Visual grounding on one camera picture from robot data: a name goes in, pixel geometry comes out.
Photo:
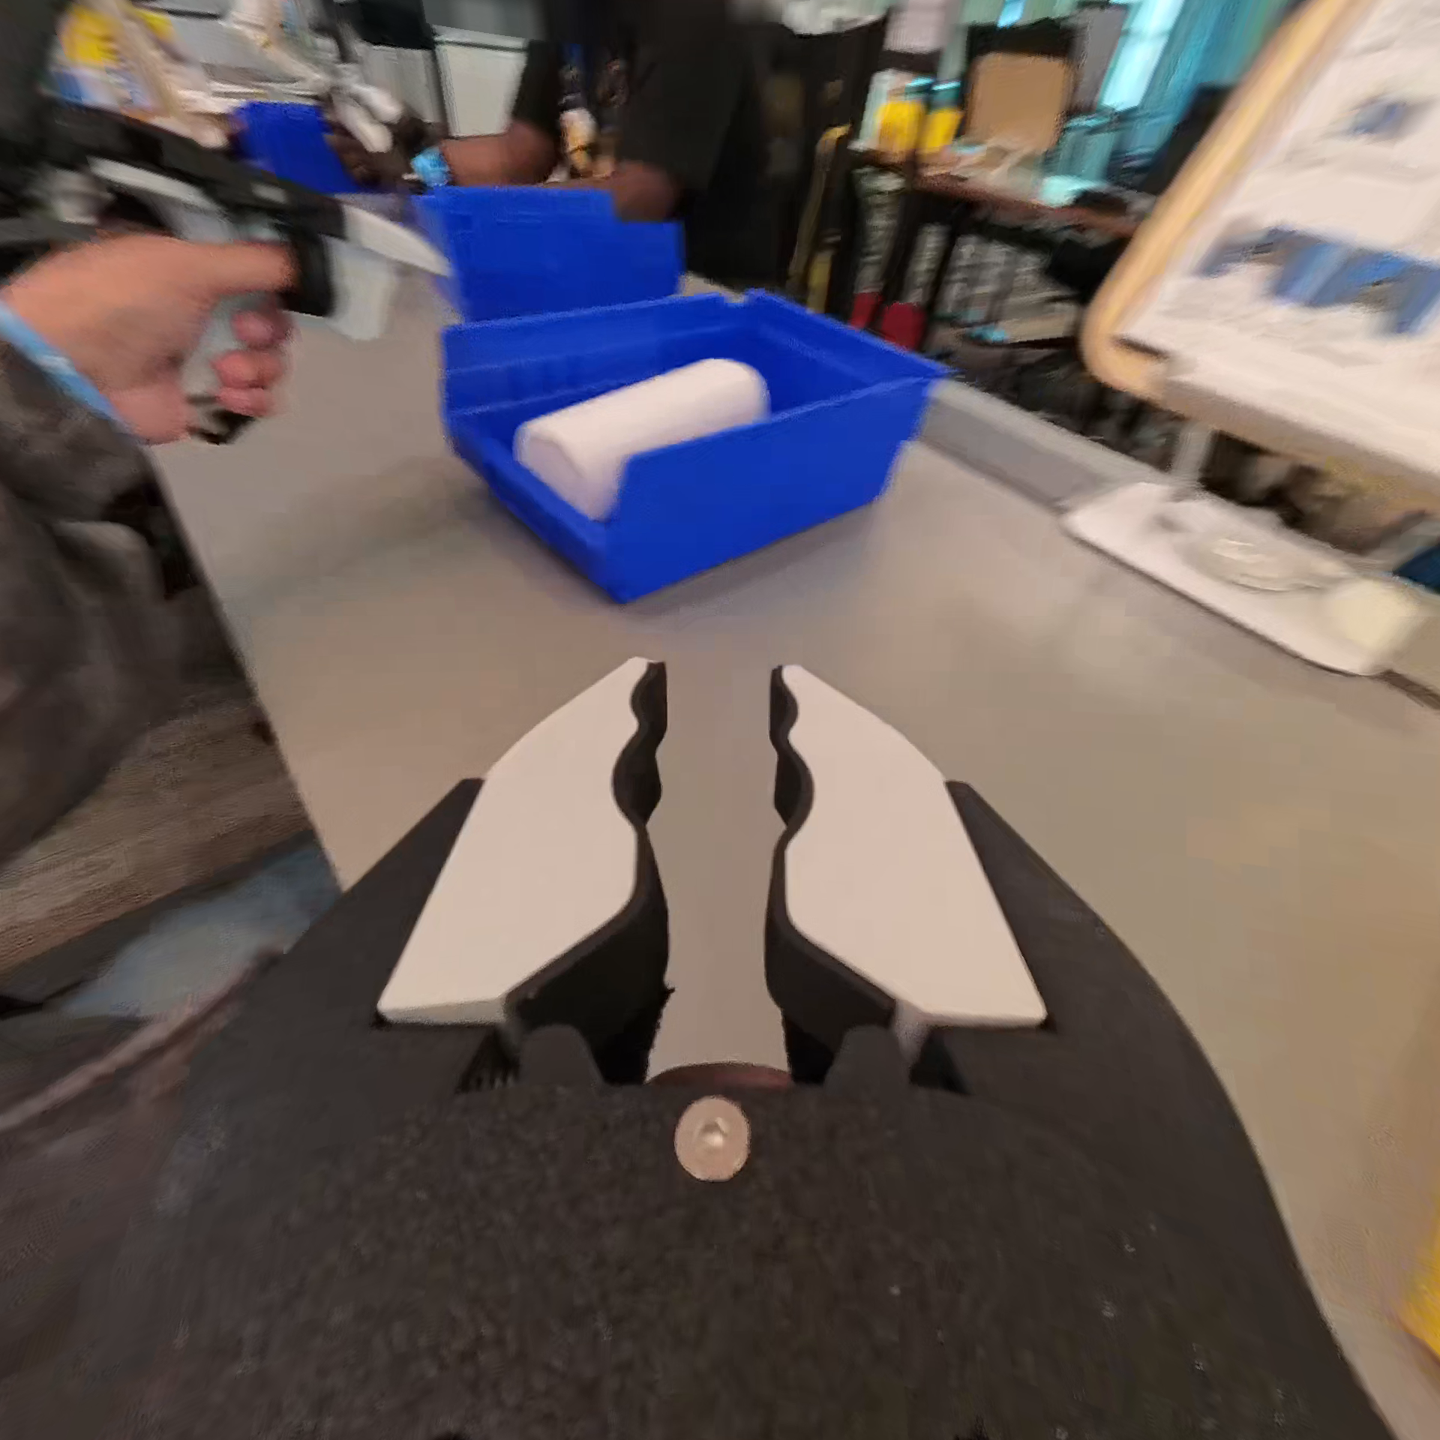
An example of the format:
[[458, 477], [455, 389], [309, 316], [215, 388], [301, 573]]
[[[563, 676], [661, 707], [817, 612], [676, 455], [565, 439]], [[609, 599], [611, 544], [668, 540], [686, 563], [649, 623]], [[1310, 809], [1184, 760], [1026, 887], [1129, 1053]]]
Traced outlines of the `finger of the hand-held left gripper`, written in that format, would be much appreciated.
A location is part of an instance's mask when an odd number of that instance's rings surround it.
[[344, 245], [440, 280], [453, 276], [446, 252], [405, 221], [362, 204], [337, 204], [337, 213]]

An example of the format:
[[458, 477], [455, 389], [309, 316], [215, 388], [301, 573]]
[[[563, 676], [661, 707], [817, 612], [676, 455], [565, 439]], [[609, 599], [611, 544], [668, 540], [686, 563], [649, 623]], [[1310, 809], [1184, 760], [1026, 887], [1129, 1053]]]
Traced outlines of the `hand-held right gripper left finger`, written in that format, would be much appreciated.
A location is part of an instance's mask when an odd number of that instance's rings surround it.
[[632, 659], [513, 743], [390, 972], [381, 1022], [481, 1027], [513, 1060], [565, 1027], [611, 1085], [645, 1082], [673, 995], [649, 832], [668, 727], [668, 667]]

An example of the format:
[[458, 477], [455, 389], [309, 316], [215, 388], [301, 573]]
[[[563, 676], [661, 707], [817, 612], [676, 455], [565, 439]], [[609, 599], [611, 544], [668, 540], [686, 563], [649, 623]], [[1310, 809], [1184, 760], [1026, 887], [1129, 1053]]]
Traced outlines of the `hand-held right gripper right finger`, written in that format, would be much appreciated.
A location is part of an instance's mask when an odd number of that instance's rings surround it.
[[800, 664], [769, 681], [774, 806], [765, 981], [786, 1061], [820, 1087], [856, 1032], [957, 1087], [957, 1036], [1046, 1032], [1041, 995], [957, 787], [890, 720]]

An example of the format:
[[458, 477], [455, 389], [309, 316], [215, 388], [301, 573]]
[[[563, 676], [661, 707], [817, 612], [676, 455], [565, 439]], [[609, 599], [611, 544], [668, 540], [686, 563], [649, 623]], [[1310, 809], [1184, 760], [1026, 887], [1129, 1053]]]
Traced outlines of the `white plastic bottle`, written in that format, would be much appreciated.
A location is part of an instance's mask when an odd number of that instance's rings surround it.
[[585, 518], [608, 520], [633, 460], [769, 415], [769, 384], [757, 369], [705, 359], [527, 422], [513, 458]]

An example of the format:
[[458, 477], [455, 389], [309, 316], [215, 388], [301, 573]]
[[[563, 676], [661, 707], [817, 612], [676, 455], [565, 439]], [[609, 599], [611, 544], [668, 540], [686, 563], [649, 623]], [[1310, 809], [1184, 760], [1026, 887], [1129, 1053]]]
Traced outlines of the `blue plastic bin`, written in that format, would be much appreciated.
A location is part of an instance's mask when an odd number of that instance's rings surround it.
[[452, 266], [440, 295], [469, 323], [662, 300], [686, 273], [683, 228], [623, 221], [604, 191], [445, 187], [410, 213]]
[[326, 113], [306, 101], [248, 101], [234, 115], [244, 160], [277, 179], [328, 196], [364, 189], [330, 141]]
[[[604, 516], [517, 451], [530, 422], [707, 362], [752, 369], [767, 410], [637, 451]], [[945, 377], [926, 357], [770, 293], [676, 295], [441, 335], [441, 415], [457, 456], [548, 551], [621, 604], [868, 508]]]

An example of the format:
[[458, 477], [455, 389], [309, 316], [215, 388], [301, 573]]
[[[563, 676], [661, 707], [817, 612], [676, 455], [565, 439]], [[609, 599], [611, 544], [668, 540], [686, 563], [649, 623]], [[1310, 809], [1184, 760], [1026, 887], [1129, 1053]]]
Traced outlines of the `yellow plastic bin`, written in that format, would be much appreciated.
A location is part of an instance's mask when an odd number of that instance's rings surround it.
[[1425, 1353], [1439, 1363], [1439, 1228], [1420, 1250], [1400, 1322]]

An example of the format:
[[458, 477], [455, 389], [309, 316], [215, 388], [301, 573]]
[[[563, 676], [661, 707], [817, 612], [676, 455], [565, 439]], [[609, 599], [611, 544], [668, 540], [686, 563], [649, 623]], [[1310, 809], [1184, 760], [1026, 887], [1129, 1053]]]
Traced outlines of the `person's left hand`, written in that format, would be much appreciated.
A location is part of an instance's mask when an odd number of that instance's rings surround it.
[[186, 369], [227, 300], [242, 307], [210, 362], [213, 400], [251, 420], [273, 410], [290, 336], [280, 297], [294, 280], [278, 244], [100, 240], [23, 271], [4, 314], [71, 362], [140, 443], [169, 444], [191, 431]]

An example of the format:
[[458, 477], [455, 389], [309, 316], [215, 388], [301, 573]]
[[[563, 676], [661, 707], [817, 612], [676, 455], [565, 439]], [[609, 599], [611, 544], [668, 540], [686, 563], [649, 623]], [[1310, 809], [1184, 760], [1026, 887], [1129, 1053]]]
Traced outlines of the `person's dark clothing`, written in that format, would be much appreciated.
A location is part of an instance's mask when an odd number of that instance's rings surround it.
[[4, 1435], [85, 1332], [145, 1211], [220, 1000], [340, 893], [294, 840], [21, 965], [4, 983]]

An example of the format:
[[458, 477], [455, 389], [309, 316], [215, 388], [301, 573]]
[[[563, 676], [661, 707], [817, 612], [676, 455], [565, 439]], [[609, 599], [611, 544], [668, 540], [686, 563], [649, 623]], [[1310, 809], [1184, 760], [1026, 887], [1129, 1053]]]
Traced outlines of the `wooden instruction board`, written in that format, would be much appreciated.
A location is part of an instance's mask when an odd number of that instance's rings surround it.
[[1358, 369], [1264, 353], [1238, 365], [1187, 362], [1141, 347], [1129, 326], [1182, 252], [1218, 218], [1341, 41], [1377, 4], [1305, 4], [1245, 81], [1142, 223], [1094, 299], [1084, 359], [1108, 386], [1293, 460], [1362, 456], [1391, 472], [1439, 475], [1439, 379], [1394, 386]]

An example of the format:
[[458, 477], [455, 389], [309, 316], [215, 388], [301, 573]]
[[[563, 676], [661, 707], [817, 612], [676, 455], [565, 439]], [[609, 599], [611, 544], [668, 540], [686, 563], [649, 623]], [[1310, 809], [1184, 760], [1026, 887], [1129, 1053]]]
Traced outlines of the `printed instruction sheet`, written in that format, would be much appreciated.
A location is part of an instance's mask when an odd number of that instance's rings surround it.
[[1439, 4], [1377, 4], [1130, 323], [1141, 347], [1437, 379]]

